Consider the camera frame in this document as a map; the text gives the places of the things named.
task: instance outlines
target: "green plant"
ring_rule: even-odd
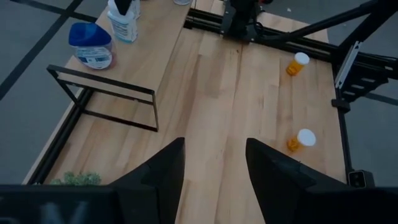
[[[94,172],[79,173],[75,175],[73,172],[66,172],[63,175],[63,180],[54,179],[51,180],[50,184],[53,185],[99,185],[101,183],[101,177],[99,174]]]

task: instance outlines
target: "black clamp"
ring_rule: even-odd
[[[356,188],[375,187],[373,174],[365,170],[351,171],[348,173],[348,185]]]
[[[349,106],[349,103],[345,100],[341,99],[332,99],[331,100],[331,105],[334,108],[337,108],[343,113],[347,113],[351,110],[351,107]]]

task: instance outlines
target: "blue cap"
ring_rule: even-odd
[[[69,32],[69,44],[76,47],[92,47],[109,44],[112,37],[95,23],[77,22]]]

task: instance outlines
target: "blue lid container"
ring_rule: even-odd
[[[112,38],[97,24],[78,22],[72,25],[69,44],[75,49],[75,57],[87,67],[104,69],[116,63]]]
[[[77,22],[69,32],[69,44],[75,47],[107,45],[111,36],[95,23]]]

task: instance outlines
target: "white bottle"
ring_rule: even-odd
[[[132,10],[134,15],[136,15],[136,19],[141,16],[141,6],[139,1],[140,0],[132,0],[129,8],[129,10]]]
[[[108,7],[108,17],[112,24],[113,34],[122,41],[134,42],[138,35],[134,13],[131,10],[127,10],[125,16],[121,15],[114,0],[108,1]]]

